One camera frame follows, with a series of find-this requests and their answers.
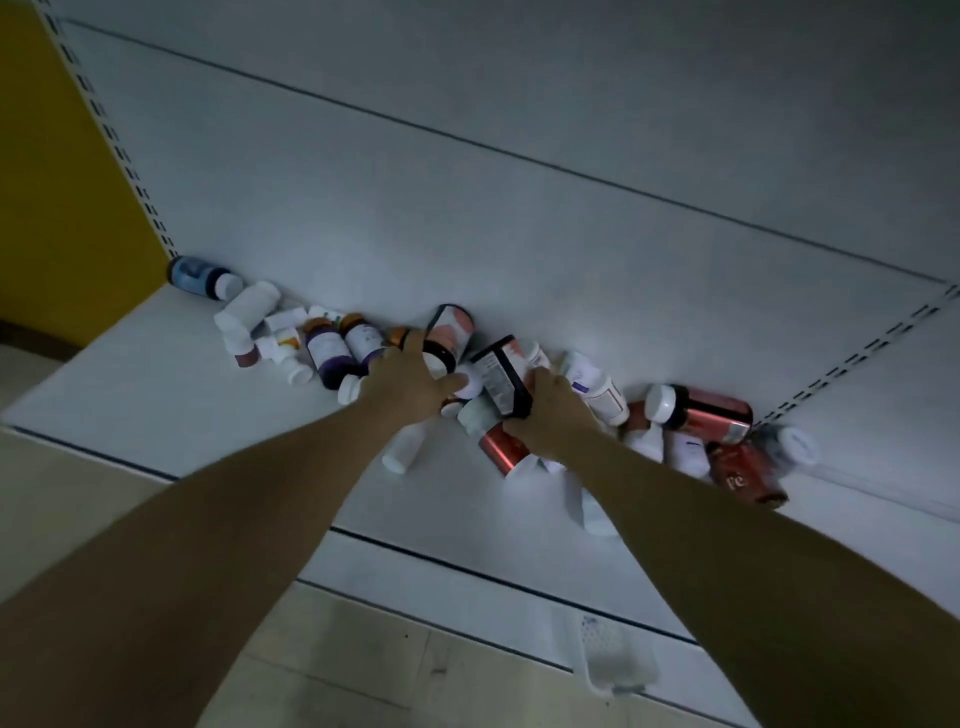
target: red bottle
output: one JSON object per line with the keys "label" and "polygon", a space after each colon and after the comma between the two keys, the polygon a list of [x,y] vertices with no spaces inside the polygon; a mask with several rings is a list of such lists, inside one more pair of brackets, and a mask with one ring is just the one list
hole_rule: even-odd
{"label": "red bottle", "polygon": [[658,384],[647,392],[647,419],[663,429],[699,437],[705,443],[736,445],[754,424],[754,410],[743,400],[679,384]]}

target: bottle label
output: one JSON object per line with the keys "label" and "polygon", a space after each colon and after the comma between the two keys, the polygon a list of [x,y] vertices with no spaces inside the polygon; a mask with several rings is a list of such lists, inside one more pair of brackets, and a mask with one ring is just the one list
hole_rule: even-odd
{"label": "bottle label", "polygon": [[181,291],[206,298],[206,278],[219,267],[198,257],[185,255],[174,263],[170,271],[170,281]]}
{"label": "bottle label", "polygon": [[350,353],[363,364],[376,353],[383,353],[383,336],[370,324],[358,324],[348,331],[344,338]]}
{"label": "bottle label", "polygon": [[738,400],[734,397],[724,397],[723,395],[715,395],[712,392],[705,392],[696,387],[687,387],[686,391],[690,393],[694,407],[697,406],[696,402],[702,402],[712,407],[730,410],[738,415],[753,417],[753,410],[750,408],[750,405],[743,400]]}
{"label": "bottle label", "polygon": [[508,342],[501,349],[487,352],[474,362],[473,366],[483,380],[487,392],[490,393],[493,403],[504,417],[514,414],[516,405],[515,381],[524,382],[529,378],[530,364],[523,355],[516,339]]}
{"label": "bottle label", "polygon": [[445,305],[430,325],[426,340],[440,344],[460,361],[472,335],[473,319],[469,314],[460,306]]}
{"label": "bottle label", "polygon": [[609,380],[608,382],[609,385],[604,389],[596,393],[590,392],[584,397],[584,401],[597,417],[604,422],[613,423],[626,414],[627,402],[624,401],[616,385]]}
{"label": "bottle label", "polygon": [[313,359],[313,363],[317,365],[317,369],[320,369],[325,362],[335,356],[353,358],[350,349],[347,348],[347,342],[336,331],[325,331],[317,334],[307,342],[306,349],[310,352],[310,357]]}

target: pill bottle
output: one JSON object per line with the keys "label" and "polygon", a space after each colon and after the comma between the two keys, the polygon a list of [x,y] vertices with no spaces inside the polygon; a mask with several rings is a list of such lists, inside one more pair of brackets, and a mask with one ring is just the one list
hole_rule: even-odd
{"label": "pill bottle", "polygon": [[263,323],[267,325],[270,331],[282,331],[285,328],[297,328],[303,326],[309,317],[306,315],[306,308],[298,306],[288,308],[284,311],[278,311],[267,316]]}
{"label": "pill bottle", "polygon": [[550,359],[546,355],[546,352],[544,352],[540,347],[539,341],[534,339],[520,339],[519,345],[523,350],[523,353],[526,354],[527,361],[530,362],[531,367],[534,369],[537,367],[552,369],[553,365],[550,363]]}
{"label": "pill bottle", "polygon": [[250,336],[224,336],[224,346],[240,369],[249,369],[260,360],[260,350]]}
{"label": "pill bottle", "polygon": [[340,320],[340,335],[365,372],[370,368],[370,362],[387,350],[383,334],[359,313],[349,313]]}
{"label": "pill bottle", "polygon": [[190,255],[178,255],[167,264],[167,280],[181,291],[214,301],[231,301],[243,290],[243,280],[227,268]]}
{"label": "pill bottle", "polygon": [[477,373],[476,367],[468,361],[462,361],[457,364],[453,374],[461,374],[467,378],[467,384],[454,392],[450,397],[444,400],[440,405],[440,414],[442,417],[454,418],[460,414],[470,400],[476,399],[483,392],[483,381]]}
{"label": "pill bottle", "polygon": [[770,461],[753,443],[712,443],[707,451],[710,475],[718,487],[767,508],[780,508],[788,500]]}
{"label": "pill bottle", "polygon": [[607,425],[623,425],[630,417],[627,400],[606,372],[589,357],[570,351],[564,355],[560,374],[566,377],[573,390],[580,395],[597,419]]}
{"label": "pill bottle", "polygon": [[650,387],[646,415],[663,429],[721,445],[743,441],[754,423],[754,410],[747,402],[679,384]]}
{"label": "pill bottle", "polygon": [[451,374],[467,350],[473,335],[473,318],[459,305],[443,303],[430,319],[423,340],[423,358],[430,371],[443,366]]}
{"label": "pill bottle", "polygon": [[397,475],[403,475],[410,470],[410,466],[417,458],[417,453],[420,452],[420,446],[430,431],[433,419],[401,427],[383,450],[380,458],[383,467]]}
{"label": "pill bottle", "polygon": [[470,361],[503,417],[530,415],[533,369],[514,336],[504,336]]}
{"label": "pill bottle", "polygon": [[623,425],[623,444],[655,462],[663,462],[663,430],[651,423],[643,411],[643,401],[627,405],[630,416]]}
{"label": "pill bottle", "polygon": [[410,327],[391,328],[389,331],[387,331],[387,336],[386,336],[387,346],[403,349],[403,344],[407,340],[407,334],[410,333],[412,330],[413,329]]}
{"label": "pill bottle", "polygon": [[270,359],[279,367],[288,384],[303,384],[313,378],[313,369],[297,359],[300,335],[295,328],[263,336],[254,343],[260,356]]}
{"label": "pill bottle", "polygon": [[275,285],[261,280],[244,288],[235,299],[213,316],[213,323],[224,334],[240,336],[259,326],[280,300],[280,291]]}
{"label": "pill bottle", "polygon": [[457,421],[507,480],[522,477],[537,466],[538,457],[504,431],[496,406],[486,395],[465,404]]}
{"label": "pill bottle", "polygon": [[751,435],[750,441],[770,460],[776,477],[820,463],[820,446],[798,427],[767,425]]}
{"label": "pill bottle", "polygon": [[363,368],[353,358],[347,342],[332,321],[326,318],[310,319],[303,325],[306,350],[327,389],[340,389],[347,375],[361,376]]}
{"label": "pill bottle", "polygon": [[353,404],[360,397],[360,388],[363,386],[365,376],[346,375],[340,382],[340,389],[337,390],[337,403],[343,407]]}
{"label": "pill bottle", "polygon": [[710,472],[704,441],[685,432],[672,430],[663,436],[666,464],[698,480]]}

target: yellow wall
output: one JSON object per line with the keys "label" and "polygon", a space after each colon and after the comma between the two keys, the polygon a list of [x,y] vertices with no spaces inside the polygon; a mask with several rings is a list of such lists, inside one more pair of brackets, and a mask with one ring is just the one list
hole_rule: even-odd
{"label": "yellow wall", "polygon": [[36,12],[0,0],[0,319],[83,346],[166,261]]}

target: hand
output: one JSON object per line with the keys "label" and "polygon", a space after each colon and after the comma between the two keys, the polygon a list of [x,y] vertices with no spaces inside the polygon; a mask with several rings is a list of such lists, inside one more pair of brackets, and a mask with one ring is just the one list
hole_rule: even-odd
{"label": "hand", "polygon": [[397,427],[422,422],[440,411],[444,400],[467,386],[464,375],[434,379],[423,361],[423,331],[407,334],[403,351],[389,347],[370,364],[359,401],[375,402]]}
{"label": "hand", "polygon": [[581,433],[599,431],[589,407],[565,376],[538,367],[534,370],[532,394],[530,417],[507,420],[503,428],[535,455],[564,462],[564,455],[575,446]]}

